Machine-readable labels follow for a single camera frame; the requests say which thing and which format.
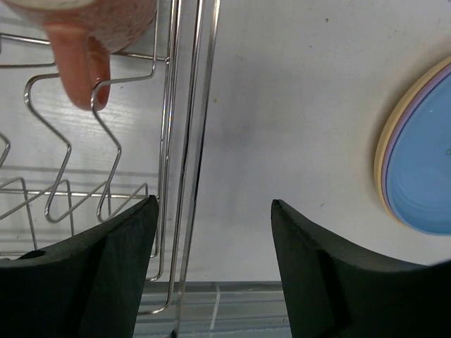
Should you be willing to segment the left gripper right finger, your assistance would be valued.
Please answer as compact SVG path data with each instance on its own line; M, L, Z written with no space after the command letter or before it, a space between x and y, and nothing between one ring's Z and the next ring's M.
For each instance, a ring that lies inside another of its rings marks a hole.
M283 200L271 229L293 337L449 337L450 263L365 249Z

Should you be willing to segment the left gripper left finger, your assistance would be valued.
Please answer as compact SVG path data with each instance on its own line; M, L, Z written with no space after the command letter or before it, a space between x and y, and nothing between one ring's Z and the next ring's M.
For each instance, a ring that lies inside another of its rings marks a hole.
M1 260L2 337L131 337L159 205L116 217L17 259Z

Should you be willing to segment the blue plate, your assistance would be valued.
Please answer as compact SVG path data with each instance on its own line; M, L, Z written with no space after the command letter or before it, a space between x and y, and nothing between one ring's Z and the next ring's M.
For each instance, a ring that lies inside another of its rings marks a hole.
M385 191L401 223L428 234L450 234L450 75L404 118Z

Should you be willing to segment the pink mug white inside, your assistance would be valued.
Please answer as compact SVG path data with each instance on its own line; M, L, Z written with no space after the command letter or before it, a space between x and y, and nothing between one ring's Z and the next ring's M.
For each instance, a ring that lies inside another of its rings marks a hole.
M101 110L109 100L110 56L133 45L156 15L156 1L6 1L42 29L72 103Z

